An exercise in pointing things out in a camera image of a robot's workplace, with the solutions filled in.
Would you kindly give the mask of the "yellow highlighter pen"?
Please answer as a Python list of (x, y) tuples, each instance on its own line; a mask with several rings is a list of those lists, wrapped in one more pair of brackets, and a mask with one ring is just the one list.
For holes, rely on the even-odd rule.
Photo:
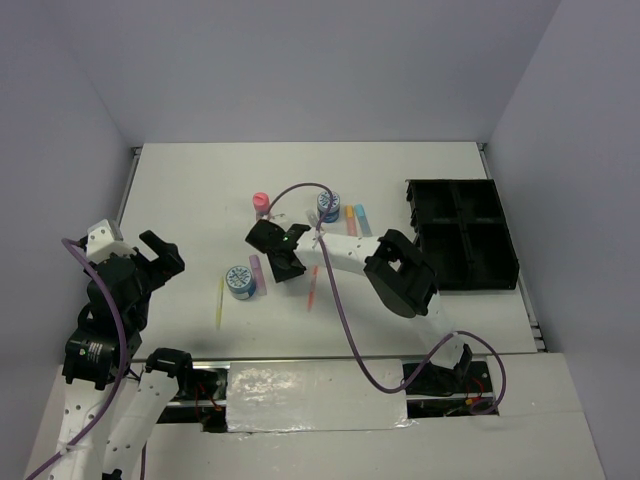
[(216, 310), (215, 310), (215, 328), (220, 330), (222, 323), (223, 299), (224, 299), (224, 278), (220, 277), (216, 290)]

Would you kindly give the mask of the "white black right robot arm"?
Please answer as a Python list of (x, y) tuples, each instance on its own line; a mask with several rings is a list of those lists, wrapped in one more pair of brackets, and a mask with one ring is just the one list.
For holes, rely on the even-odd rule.
[[(285, 229), (261, 219), (245, 241), (267, 256), (278, 283), (324, 264), (347, 343), (365, 378), (386, 394), (407, 389), (422, 372), (446, 391), (457, 391), (470, 377), (472, 352), (463, 335), (447, 318), (436, 273), (425, 255), (398, 230), (377, 237), (348, 236), (292, 224)], [(382, 304), (393, 314), (412, 320), (428, 352), (410, 376), (397, 387), (380, 384), (367, 369), (351, 333), (334, 272), (364, 276)]]

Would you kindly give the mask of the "orange pen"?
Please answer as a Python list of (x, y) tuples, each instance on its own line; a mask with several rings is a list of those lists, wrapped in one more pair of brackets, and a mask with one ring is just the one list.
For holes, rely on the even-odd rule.
[(319, 266), (315, 265), (313, 267), (312, 273), (311, 273), (310, 288), (309, 288), (309, 294), (308, 294), (308, 300), (307, 300), (307, 311), (308, 312), (312, 311), (312, 308), (313, 308), (313, 305), (314, 305), (318, 272), (319, 272)]

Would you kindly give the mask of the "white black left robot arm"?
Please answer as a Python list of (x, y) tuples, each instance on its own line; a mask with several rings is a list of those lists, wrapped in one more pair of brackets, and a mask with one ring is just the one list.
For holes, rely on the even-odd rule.
[(182, 273), (178, 248), (147, 230), (148, 259), (109, 221), (64, 246), (89, 275), (88, 302), (67, 340), (62, 375), (65, 406), (52, 479), (129, 479), (166, 405), (196, 385), (189, 353), (158, 348), (147, 358), (129, 405), (115, 402), (141, 346), (153, 292)]

